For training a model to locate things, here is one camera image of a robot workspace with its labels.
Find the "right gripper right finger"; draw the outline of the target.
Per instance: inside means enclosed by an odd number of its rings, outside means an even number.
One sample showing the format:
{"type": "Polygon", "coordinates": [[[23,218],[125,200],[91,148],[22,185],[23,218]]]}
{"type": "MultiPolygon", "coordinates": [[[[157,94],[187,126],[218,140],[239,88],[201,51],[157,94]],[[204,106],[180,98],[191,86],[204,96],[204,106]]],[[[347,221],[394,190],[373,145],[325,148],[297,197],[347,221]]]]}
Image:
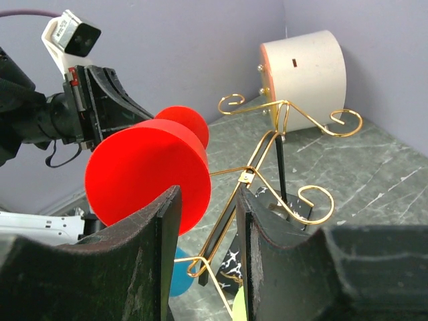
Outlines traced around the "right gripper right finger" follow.
{"type": "Polygon", "coordinates": [[[426,320],[427,227],[323,226],[309,234],[237,194],[248,320],[426,320]]]}

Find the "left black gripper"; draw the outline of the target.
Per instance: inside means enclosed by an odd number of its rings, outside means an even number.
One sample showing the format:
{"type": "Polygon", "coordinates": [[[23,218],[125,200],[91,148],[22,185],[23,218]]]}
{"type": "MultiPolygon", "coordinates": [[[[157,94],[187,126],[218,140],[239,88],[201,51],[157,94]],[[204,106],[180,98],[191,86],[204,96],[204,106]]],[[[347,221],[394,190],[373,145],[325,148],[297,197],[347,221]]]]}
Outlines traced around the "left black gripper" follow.
{"type": "Polygon", "coordinates": [[[63,92],[47,99],[46,137],[94,150],[103,134],[113,134],[154,116],[125,91],[112,68],[72,66],[63,92]]]}

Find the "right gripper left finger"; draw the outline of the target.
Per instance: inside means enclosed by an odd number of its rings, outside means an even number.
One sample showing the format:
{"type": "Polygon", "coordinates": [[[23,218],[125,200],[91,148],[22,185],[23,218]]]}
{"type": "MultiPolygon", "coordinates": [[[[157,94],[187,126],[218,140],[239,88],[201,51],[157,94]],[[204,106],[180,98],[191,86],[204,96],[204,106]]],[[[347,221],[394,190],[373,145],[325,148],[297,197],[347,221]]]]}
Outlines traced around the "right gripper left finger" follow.
{"type": "Polygon", "coordinates": [[[172,320],[181,211],[181,189],[172,186],[74,245],[3,234],[1,319],[172,320]]]}

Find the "red plastic wine glass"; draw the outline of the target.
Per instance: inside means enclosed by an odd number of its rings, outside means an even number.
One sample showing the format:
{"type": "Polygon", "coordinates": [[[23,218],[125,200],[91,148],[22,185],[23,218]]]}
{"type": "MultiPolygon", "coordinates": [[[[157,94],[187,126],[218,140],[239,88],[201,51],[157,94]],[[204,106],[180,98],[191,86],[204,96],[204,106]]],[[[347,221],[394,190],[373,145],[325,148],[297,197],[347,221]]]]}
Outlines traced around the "red plastic wine glass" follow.
{"type": "Polygon", "coordinates": [[[209,129],[187,106],[170,106],[103,140],[86,166],[84,186],[95,215],[113,225],[173,185],[181,188],[179,234],[201,220],[211,198],[209,129]]]}

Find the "green plastic wine glass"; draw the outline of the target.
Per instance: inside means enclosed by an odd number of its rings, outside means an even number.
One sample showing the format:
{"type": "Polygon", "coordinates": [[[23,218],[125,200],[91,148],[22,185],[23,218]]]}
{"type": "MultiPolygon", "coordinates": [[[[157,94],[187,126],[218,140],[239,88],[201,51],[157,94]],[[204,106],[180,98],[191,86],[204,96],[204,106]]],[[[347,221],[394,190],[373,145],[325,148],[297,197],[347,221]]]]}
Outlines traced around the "green plastic wine glass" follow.
{"type": "Polygon", "coordinates": [[[245,306],[245,294],[243,286],[240,287],[235,295],[232,305],[232,320],[247,321],[247,312],[245,306]]]}

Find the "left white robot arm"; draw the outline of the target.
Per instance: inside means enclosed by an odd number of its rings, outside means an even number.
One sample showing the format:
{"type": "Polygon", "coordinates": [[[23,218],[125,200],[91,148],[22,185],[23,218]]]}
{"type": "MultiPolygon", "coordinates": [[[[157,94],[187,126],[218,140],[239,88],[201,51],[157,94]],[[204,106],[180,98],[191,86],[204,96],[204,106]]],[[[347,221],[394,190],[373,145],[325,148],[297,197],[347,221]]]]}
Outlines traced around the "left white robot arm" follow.
{"type": "MultiPolygon", "coordinates": [[[[45,96],[5,52],[1,52],[1,164],[22,144],[45,150],[76,144],[94,150],[105,138],[154,116],[124,90],[112,68],[73,64],[64,72],[63,92],[45,96]]],[[[1,232],[17,233],[48,245],[75,244],[104,224],[91,212],[73,216],[1,211],[1,232]]]]}

